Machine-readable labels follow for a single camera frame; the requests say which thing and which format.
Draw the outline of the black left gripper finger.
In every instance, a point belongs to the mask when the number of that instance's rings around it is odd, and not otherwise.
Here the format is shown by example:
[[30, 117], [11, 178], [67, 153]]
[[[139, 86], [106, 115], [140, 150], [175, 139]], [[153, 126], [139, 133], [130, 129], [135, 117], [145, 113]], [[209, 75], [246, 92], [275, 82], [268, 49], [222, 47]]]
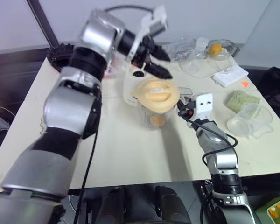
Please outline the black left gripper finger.
[[170, 57], [167, 52], [159, 45], [155, 45], [154, 47], [154, 58], [161, 61], [170, 61]]
[[160, 79], [172, 79], [172, 75], [170, 74], [170, 72], [160, 66], [160, 65], [157, 65], [155, 63], [146, 63], [145, 67], [144, 67], [144, 71], [145, 72], [148, 72], [150, 73], [151, 75], [157, 77], [157, 78], [160, 78]]

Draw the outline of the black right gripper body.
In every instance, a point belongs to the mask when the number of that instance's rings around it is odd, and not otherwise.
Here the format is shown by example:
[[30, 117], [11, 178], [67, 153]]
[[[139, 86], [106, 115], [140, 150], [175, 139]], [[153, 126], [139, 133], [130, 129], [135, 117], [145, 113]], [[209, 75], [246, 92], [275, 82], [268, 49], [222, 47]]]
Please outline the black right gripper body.
[[196, 119], [196, 101], [189, 101], [186, 107], [187, 119]]

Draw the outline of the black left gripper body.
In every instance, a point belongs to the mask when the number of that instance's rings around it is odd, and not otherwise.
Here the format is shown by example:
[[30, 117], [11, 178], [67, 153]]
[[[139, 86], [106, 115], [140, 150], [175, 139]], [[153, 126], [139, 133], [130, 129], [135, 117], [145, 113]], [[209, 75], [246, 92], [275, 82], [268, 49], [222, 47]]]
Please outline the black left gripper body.
[[155, 52], [156, 45], [152, 37], [143, 37], [138, 46], [135, 55], [132, 58], [132, 65], [142, 68], [143, 65], [150, 61], [150, 55]]

